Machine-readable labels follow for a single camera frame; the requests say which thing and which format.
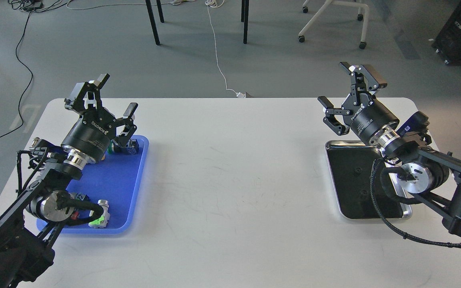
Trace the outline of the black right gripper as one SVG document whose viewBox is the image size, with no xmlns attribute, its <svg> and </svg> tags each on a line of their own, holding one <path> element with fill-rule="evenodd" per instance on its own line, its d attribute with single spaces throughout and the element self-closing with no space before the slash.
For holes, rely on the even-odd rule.
<svg viewBox="0 0 461 288">
<path fill-rule="evenodd" d="M 345 100 L 340 109 L 334 107 L 325 96 L 319 96 L 318 101 L 325 109 L 323 122 L 338 136 L 349 133 L 350 129 L 364 144 L 370 144 L 370 139 L 385 125 L 395 129 L 399 119 L 378 100 L 375 93 L 387 86 L 387 81 L 371 64 L 351 65 L 340 62 L 339 66 L 351 77 L 351 100 Z M 335 115 L 343 116 L 344 124 Z"/>
</svg>

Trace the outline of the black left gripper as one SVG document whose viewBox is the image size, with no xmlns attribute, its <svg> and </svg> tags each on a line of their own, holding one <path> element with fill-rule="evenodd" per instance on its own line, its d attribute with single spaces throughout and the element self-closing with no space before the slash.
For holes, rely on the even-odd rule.
<svg viewBox="0 0 461 288">
<path fill-rule="evenodd" d="M 92 164 L 101 161 L 112 139 L 114 146 L 125 147 L 137 129 L 134 124 L 134 113 L 138 107 L 136 102 L 131 102 L 123 117 L 118 119 L 103 108 L 100 90 L 109 78 L 109 74 L 101 74 L 96 80 L 78 82 L 70 96 L 64 99 L 65 109 L 74 111 L 80 117 L 61 146 L 65 150 L 75 149 L 84 153 L 90 157 Z M 123 130 L 116 136 L 116 128 L 120 126 L 123 126 Z"/>
</svg>

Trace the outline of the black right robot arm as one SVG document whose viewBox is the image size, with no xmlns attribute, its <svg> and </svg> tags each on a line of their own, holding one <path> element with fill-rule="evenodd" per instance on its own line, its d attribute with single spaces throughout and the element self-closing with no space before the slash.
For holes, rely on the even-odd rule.
<svg viewBox="0 0 461 288">
<path fill-rule="evenodd" d="M 461 242 L 432 241 L 417 237 L 394 226 L 379 209 L 374 181 L 385 183 L 392 176 L 406 193 L 387 193 L 388 197 L 406 205 L 424 204 L 441 216 L 441 224 L 449 234 L 461 238 L 461 159 L 451 152 L 432 147 L 429 117 L 416 111 L 403 124 L 376 96 L 387 81 L 369 64 L 340 62 L 351 79 L 348 95 L 339 106 L 320 96 L 324 107 L 324 124 L 338 136 L 353 133 L 365 146 L 379 149 L 381 156 L 373 162 L 370 195 L 380 219 L 392 231 L 420 244 L 460 248 Z"/>
</svg>

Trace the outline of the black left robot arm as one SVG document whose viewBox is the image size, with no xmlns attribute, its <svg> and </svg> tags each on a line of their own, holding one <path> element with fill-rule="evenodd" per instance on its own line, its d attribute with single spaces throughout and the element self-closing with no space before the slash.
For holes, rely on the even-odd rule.
<svg viewBox="0 0 461 288">
<path fill-rule="evenodd" d="M 79 82 L 64 100 L 67 110 L 79 119 L 60 146 L 35 139 L 24 153 L 30 157 L 32 173 L 18 181 L 16 200 L 0 215 L 0 288 L 33 282 L 54 262 L 53 244 L 64 226 L 87 224 L 103 214 L 99 204 L 73 198 L 66 190 L 82 177 L 85 165 L 104 159 L 108 148 L 136 151 L 130 138 L 136 131 L 129 104 L 116 118 L 101 102 L 100 90 L 108 80 Z"/>
</svg>

